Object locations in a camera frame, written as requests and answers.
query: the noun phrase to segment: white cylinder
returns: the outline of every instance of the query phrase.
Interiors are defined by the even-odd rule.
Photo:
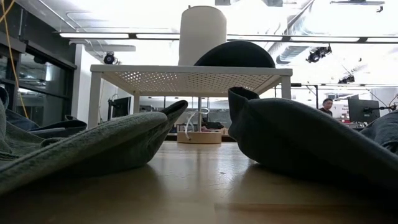
[[[181,16],[178,65],[194,65],[209,50],[226,42],[226,18],[211,6],[195,6]]]

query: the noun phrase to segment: perforated tabletop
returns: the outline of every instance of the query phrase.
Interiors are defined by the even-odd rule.
[[[124,91],[141,96],[227,96],[228,89],[242,86],[259,95],[292,76],[291,69],[92,65],[93,75]]]

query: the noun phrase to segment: monitor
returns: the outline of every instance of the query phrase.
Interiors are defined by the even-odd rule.
[[[377,108],[379,108],[377,100],[348,99],[349,120],[370,123],[380,118],[380,110]]]
[[[113,101],[112,118],[130,114],[131,97],[120,98]]]

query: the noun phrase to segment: person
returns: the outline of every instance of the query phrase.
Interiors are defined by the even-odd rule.
[[[330,111],[331,106],[333,106],[332,99],[327,98],[327,99],[323,100],[322,106],[323,107],[319,109],[320,111],[327,113],[330,116],[333,116],[333,113]]]

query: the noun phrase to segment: white table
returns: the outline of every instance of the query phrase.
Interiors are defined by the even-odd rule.
[[[281,83],[282,97],[291,99],[292,74],[276,68],[92,65],[88,127],[98,122],[102,78],[132,94],[133,113],[138,113],[140,96],[227,97],[234,86],[260,95]]]

